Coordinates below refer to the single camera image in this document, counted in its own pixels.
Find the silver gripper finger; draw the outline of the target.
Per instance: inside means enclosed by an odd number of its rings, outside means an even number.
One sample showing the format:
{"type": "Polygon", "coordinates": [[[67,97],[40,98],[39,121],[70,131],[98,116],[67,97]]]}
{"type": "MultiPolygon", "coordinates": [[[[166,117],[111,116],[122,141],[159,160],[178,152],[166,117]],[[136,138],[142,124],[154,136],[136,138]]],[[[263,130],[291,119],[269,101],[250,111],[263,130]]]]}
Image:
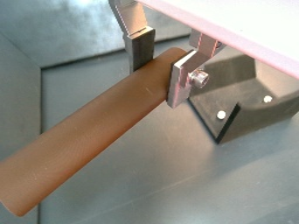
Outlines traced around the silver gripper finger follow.
{"type": "Polygon", "coordinates": [[[134,72],[154,58],[155,29],[147,25],[144,7],[136,0],[108,0],[108,4],[123,32],[134,72]]]}

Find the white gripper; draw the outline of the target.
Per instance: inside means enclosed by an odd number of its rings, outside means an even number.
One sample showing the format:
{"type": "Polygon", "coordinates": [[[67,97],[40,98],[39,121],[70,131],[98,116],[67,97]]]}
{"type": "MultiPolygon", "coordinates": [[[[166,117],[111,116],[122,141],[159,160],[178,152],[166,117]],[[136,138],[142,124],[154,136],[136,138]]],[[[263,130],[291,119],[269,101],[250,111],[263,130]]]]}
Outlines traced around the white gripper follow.
{"type": "Polygon", "coordinates": [[[171,108],[190,97],[193,88],[207,84],[205,64],[225,44],[299,79],[299,0],[136,1],[195,29],[194,50],[173,63],[171,108]]]}

